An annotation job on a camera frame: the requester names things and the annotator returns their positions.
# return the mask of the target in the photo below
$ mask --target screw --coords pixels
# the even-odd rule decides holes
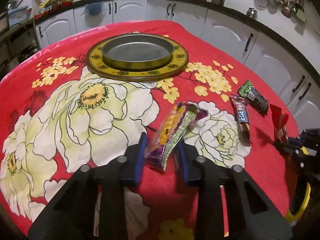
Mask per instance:
[[[238,165],[238,164],[233,165],[233,166],[232,166],[232,169],[233,169],[235,172],[241,172],[241,171],[243,171],[242,166],[240,166],[240,165]]]
[[[82,165],[82,166],[80,167],[80,170],[81,170],[82,172],[87,172],[87,171],[90,170],[90,166],[89,166],[88,164],[84,164],[84,165]]]
[[[205,162],[205,157],[203,157],[203,156],[198,156],[198,157],[196,158],[196,161],[199,162],[199,163],[204,163],[204,162]]]
[[[119,163],[125,163],[126,161],[127,161],[127,157],[126,156],[124,156],[124,155],[121,155],[121,156],[119,156],[118,158],[117,158],[117,161],[119,162]]]

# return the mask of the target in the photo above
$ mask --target wall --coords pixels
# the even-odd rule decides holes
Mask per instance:
[[[258,8],[254,0],[226,0],[224,5],[244,14],[249,7],[255,7],[257,20],[293,44],[320,73],[320,36],[315,32],[316,25],[320,25],[320,16],[312,3],[305,2],[304,5],[306,23],[296,17],[284,17],[280,9],[272,12],[269,8]]]

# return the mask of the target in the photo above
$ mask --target table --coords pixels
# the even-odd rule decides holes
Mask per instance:
[[[188,51],[187,68],[144,83],[113,81],[88,71],[85,54],[92,45],[131,32],[168,35]],[[292,115],[261,78],[177,23],[112,24],[50,45],[0,83],[0,203],[27,234],[46,203],[82,164],[107,164],[137,143],[142,131],[150,138],[173,104],[192,101],[210,115],[200,128],[188,131],[186,142],[218,165],[244,166],[285,215],[297,176],[272,145],[271,112],[263,118],[248,106],[252,145],[239,140],[229,96],[247,79],[289,114],[288,135],[297,136]],[[193,239],[197,189],[184,186],[173,158],[164,175],[145,167],[140,187],[125,188],[125,200],[132,239]]]

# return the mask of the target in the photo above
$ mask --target kettle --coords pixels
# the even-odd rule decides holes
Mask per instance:
[[[257,17],[258,17],[258,12],[257,12],[257,10],[255,10],[255,9],[253,9],[253,8],[249,8],[249,9],[247,10],[247,12],[246,12],[245,15],[247,15],[247,16],[249,16],[250,18],[256,20]]]

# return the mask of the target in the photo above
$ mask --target candy bar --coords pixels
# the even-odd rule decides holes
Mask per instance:
[[[249,100],[250,105],[262,116],[267,115],[268,100],[255,89],[250,80],[240,87],[238,94]]]
[[[165,171],[169,155],[183,137],[188,125],[207,115],[206,111],[190,103],[175,105],[146,149],[147,164]]]
[[[233,110],[235,111],[236,120],[239,123],[241,135],[243,139],[250,142],[250,126],[249,126],[249,116],[246,105],[249,103],[248,100],[236,95],[230,95]]]

